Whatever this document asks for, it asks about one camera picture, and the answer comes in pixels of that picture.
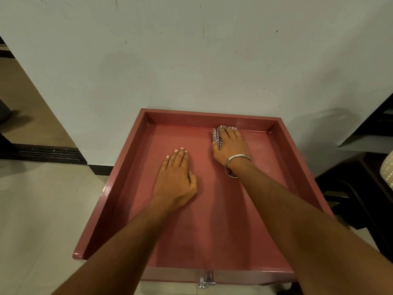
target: red tray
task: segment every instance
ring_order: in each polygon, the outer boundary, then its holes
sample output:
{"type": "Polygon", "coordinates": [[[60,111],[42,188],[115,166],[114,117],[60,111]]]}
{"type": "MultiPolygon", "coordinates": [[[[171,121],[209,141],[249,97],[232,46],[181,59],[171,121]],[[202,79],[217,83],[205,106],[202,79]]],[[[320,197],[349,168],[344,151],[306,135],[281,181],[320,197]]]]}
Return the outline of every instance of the red tray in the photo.
{"type": "Polygon", "coordinates": [[[196,283],[209,270],[217,283],[295,280],[240,182],[212,156],[219,125],[240,130],[260,170],[332,215],[281,118],[141,109],[73,257],[88,259],[123,228],[152,197],[165,156],[184,147],[199,191],[171,220],[142,279],[196,283]]]}

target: woven beige object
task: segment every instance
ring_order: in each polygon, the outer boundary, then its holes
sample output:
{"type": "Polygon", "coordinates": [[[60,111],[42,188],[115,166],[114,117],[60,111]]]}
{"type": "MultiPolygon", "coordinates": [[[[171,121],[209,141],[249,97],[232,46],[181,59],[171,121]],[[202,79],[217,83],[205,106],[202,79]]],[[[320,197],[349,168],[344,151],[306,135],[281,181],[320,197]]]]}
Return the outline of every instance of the woven beige object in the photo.
{"type": "Polygon", "coordinates": [[[393,189],[393,151],[386,156],[379,173],[390,188],[393,189]]]}

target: silver bangle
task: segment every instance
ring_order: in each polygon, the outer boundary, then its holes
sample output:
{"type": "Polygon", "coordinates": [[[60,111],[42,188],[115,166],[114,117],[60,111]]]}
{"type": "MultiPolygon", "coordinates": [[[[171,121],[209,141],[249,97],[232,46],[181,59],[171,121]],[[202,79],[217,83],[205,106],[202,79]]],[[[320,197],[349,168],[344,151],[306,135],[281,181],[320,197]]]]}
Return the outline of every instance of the silver bangle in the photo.
{"type": "Polygon", "coordinates": [[[228,159],[228,161],[225,163],[225,166],[224,166],[224,171],[225,171],[225,173],[226,173],[229,177],[231,177],[231,178],[238,178],[238,177],[236,177],[236,176],[229,175],[229,173],[228,173],[228,163],[229,163],[232,159],[234,159],[234,158],[236,158],[236,157],[244,157],[244,158],[247,158],[249,161],[251,161],[251,158],[249,158],[247,155],[244,155],[244,154],[236,154],[236,155],[231,156],[231,157],[228,159]]]}

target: tiled floor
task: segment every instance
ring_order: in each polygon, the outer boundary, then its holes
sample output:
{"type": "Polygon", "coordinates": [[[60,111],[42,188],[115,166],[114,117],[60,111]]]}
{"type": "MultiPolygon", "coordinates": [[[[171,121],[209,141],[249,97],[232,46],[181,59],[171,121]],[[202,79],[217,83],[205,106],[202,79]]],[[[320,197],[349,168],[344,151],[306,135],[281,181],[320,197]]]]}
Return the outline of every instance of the tiled floor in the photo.
{"type": "MultiPolygon", "coordinates": [[[[0,294],[50,294],[81,261],[71,255],[106,176],[89,167],[0,160],[0,294]]],[[[136,294],[275,294],[273,286],[141,282],[136,294]]]]}
{"type": "Polygon", "coordinates": [[[0,125],[11,143],[76,148],[16,59],[0,58],[0,99],[15,111],[0,125]]]}

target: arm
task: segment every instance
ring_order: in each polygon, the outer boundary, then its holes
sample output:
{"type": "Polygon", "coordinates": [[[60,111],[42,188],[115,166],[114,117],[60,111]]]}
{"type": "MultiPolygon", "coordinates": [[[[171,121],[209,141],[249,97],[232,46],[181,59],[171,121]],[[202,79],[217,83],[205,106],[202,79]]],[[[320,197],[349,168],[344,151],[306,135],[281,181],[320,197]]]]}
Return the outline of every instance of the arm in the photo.
{"type": "Polygon", "coordinates": [[[53,294],[133,294],[166,221],[196,194],[196,181],[187,151],[167,156],[147,207],[53,294]]]}
{"type": "MultiPolygon", "coordinates": [[[[225,164],[249,156],[237,130],[220,130],[214,157],[225,164]]],[[[305,294],[392,294],[393,265],[340,223],[262,173],[246,158],[228,167],[257,208],[269,234],[291,265],[305,294]]]]}

